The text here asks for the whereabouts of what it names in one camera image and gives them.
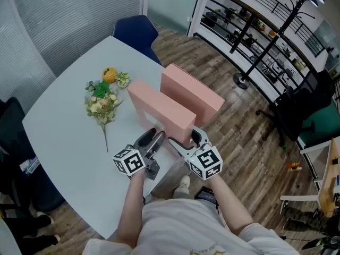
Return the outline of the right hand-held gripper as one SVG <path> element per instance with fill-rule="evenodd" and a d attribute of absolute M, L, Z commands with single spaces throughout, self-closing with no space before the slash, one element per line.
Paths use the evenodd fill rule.
<path fill-rule="evenodd" d="M 184 158 L 189 170 L 202 180 L 205 181 L 220 173 L 222 158 L 216 146 L 212 146 L 206 132 L 194 127 L 191 139 L 197 147 L 186 147 L 173 138 L 168 138 L 168 142 Z"/>

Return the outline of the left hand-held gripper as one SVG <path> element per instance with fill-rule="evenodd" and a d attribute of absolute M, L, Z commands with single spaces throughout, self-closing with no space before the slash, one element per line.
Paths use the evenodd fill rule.
<path fill-rule="evenodd" d="M 153 127 L 140 136 L 133 145 L 127 145 L 113 157 L 113 162 L 120 173 L 131 178 L 136 172 L 145 169 L 146 177 L 155 180 L 160 167 L 154 154 L 162 146 L 166 134 L 160 131 L 156 135 Z"/>

